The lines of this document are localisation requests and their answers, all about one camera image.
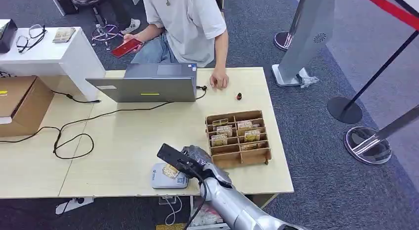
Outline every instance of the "laptop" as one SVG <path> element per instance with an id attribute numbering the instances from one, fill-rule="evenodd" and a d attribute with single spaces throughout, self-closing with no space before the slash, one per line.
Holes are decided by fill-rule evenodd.
<path id="1" fill-rule="evenodd" d="M 128 65 L 123 78 L 86 78 L 115 102 L 195 101 L 195 63 Z"/>

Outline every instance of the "hand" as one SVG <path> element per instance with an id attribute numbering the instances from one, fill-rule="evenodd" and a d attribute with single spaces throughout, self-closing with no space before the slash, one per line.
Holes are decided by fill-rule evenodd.
<path id="1" fill-rule="evenodd" d="M 209 83 L 213 88 L 222 89 L 227 87 L 228 80 L 229 78 L 225 73 L 225 68 L 215 67 L 211 77 L 209 78 Z"/>
<path id="2" fill-rule="evenodd" d="M 132 40 L 132 39 L 136 39 L 138 40 L 136 35 L 131 35 L 131 34 L 126 34 L 124 35 L 124 41 L 122 42 L 122 45 L 127 43 L 128 41 Z M 139 50 L 141 49 L 141 46 L 138 46 L 137 48 L 135 48 L 133 51 L 133 53 L 137 53 Z"/>

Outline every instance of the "person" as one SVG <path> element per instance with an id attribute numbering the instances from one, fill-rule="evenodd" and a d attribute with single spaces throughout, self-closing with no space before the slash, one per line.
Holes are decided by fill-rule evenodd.
<path id="1" fill-rule="evenodd" d="M 114 10 L 118 28 L 123 35 L 131 33 L 140 27 L 140 20 L 130 17 L 121 0 L 109 0 L 109 3 Z"/>
<path id="2" fill-rule="evenodd" d="M 214 88 L 226 88 L 228 32 L 215 0 L 144 0 L 149 25 L 140 33 L 124 36 L 143 42 L 131 63 L 196 63 L 214 60 L 210 77 Z"/>

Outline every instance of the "red smartphone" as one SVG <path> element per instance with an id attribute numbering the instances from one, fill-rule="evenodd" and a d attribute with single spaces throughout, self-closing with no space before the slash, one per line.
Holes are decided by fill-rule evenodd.
<path id="1" fill-rule="evenodd" d="M 111 54 L 117 58 L 120 58 L 124 55 L 126 55 L 127 53 L 133 51 L 134 49 L 136 49 L 138 46 L 142 46 L 143 43 L 139 40 L 136 39 L 131 39 L 130 41 L 128 41 L 127 43 L 120 45 L 118 47 L 116 47 Z"/>

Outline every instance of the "eyeglasses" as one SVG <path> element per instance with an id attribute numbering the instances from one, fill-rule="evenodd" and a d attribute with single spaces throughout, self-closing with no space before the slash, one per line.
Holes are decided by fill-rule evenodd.
<path id="1" fill-rule="evenodd" d="M 39 44 L 39 42 L 42 41 L 42 39 L 45 37 L 45 34 L 47 32 L 48 31 L 45 29 L 45 25 L 41 26 L 37 24 L 37 25 L 31 26 L 28 31 L 29 38 L 26 36 L 19 36 L 17 38 L 16 40 L 17 51 L 19 51 L 19 53 L 24 53 L 32 49 L 34 46 Z M 37 39 L 37 40 L 32 45 L 30 45 L 29 42 L 33 41 L 34 39 Z"/>

